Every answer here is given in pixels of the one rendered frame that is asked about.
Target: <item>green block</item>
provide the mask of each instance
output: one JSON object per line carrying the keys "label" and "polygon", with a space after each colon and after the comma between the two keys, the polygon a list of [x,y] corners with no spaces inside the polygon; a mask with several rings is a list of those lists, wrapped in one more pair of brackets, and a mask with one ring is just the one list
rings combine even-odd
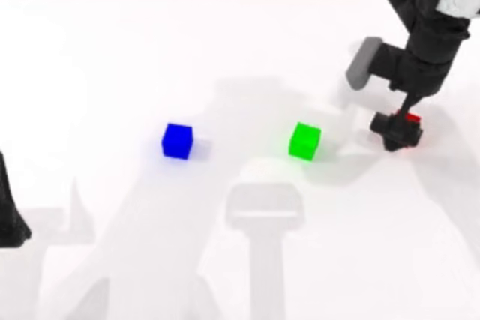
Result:
{"label": "green block", "polygon": [[322,130],[303,123],[298,123],[289,145],[289,155],[312,161],[317,152]]}

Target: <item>cube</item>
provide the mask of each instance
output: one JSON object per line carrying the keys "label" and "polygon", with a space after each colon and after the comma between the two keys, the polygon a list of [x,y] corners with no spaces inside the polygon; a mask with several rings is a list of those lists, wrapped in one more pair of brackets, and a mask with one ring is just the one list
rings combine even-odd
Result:
{"label": "cube", "polygon": [[289,144],[289,155],[312,161],[320,144],[322,130],[307,124],[297,123]]}
{"label": "cube", "polygon": [[175,159],[187,160],[194,145],[192,127],[180,124],[168,124],[162,139],[163,155]]}

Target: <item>blue block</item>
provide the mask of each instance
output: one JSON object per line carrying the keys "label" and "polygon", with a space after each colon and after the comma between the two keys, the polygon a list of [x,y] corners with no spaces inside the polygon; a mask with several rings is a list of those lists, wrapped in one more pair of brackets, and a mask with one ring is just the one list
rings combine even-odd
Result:
{"label": "blue block", "polygon": [[192,127],[168,124],[162,139],[163,155],[187,160],[193,143],[194,129]]}

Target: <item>white surface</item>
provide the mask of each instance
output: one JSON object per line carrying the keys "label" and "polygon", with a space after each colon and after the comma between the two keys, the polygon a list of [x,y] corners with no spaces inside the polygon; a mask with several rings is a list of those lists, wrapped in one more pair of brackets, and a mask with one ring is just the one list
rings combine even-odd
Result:
{"label": "white surface", "polygon": [[[363,37],[404,44],[386,0],[0,0],[0,13],[16,202],[27,221],[27,208],[68,210],[75,179],[98,239],[50,246],[36,225],[1,252],[3,320],[255,319],[268,310],[248,302],[255,255],[226,212],[235,185],[277,181],[304,221],[283,265],[260,257],[267,276],[283,268],[276,320],[479,318],[476,24],[442,92],[415,108],[421,145],[387,154],[368,125],[402,95],[381,79],[353,94],[343,75]],[[169,121],[195,127],[192,161],[162,158]],[[324,130],[314,163],[287,156],[297,121]],[[30,295],[6,301],[20,283]]]}

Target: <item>toy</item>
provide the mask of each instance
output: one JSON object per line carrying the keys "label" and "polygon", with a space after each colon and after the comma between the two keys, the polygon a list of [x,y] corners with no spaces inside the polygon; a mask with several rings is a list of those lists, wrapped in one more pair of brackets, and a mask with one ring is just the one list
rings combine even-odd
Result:
{"label": "toy", "polygon": [[0,248],[21,247],[31,237],[32,231],[15,206],[5,159],[0,152]]}
{"label": "toy", "polygon": [[163,155],[187,160],[194,143],[192,127],[168,124],[162,139]]}
{"label": "toy", "polygon": [[420,118],[409,110],[435,95],[448,76],[461,43],[470,37],[471,19],[480,15],[480,0],[388,0],[409,33],[405,49],[367,37],[346,72],[353,90],[362,90],[371,75],[406,93],[398,113],[377,113],[370,129],[387,151],[415,147],[422,137]]}
{"label": "toy", "polygon": [[312,161],[315,157],[322,130],[303,123],[298,123],[289,144],[289,154],[303,160]]}

